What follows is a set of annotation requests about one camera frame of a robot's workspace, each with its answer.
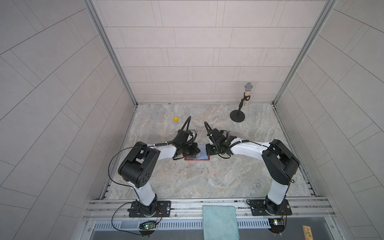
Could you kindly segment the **red leather card holder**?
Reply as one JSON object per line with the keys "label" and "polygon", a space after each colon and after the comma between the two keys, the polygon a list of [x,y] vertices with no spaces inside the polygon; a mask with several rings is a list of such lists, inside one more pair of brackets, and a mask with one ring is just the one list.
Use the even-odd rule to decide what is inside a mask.
{"label": "red leather card holder", "polygon": [[185,157],[185,161],[209,161],[210,157],[207,154],[207,149],[205,145],[198,145],[200,150],[196,155]]}

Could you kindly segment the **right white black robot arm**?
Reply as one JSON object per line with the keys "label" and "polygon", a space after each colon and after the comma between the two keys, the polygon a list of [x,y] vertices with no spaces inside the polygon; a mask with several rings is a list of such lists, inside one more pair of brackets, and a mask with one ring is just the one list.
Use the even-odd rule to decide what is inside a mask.
{"label": "right white black robot arm", "polygon": [[207,128],[210,143],[206,145],[207,155],[243,155],[265,163],[272,180],[264,200],[263,209],[270,215],[291,215],[286,195],[300,162],[280,140],[270,143],[256,143],[224,134],[224,130]]}

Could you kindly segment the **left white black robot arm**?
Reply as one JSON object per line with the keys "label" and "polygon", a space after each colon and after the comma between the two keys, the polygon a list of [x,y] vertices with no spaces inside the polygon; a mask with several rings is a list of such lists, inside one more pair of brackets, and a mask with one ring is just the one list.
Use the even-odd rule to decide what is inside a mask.
{"label": "left white black robot arm", "polygon": [[148,145],[137,142],[119,166],[118,174],[133,188],[137,200],[133,209],[139,214],[151,217],[157,210],[157,195],[150,184],[150,177],[157,161],[177,156],[194,156],[200,152],[195,142],[197,133],[194,130],[179,130],[170,142]]}

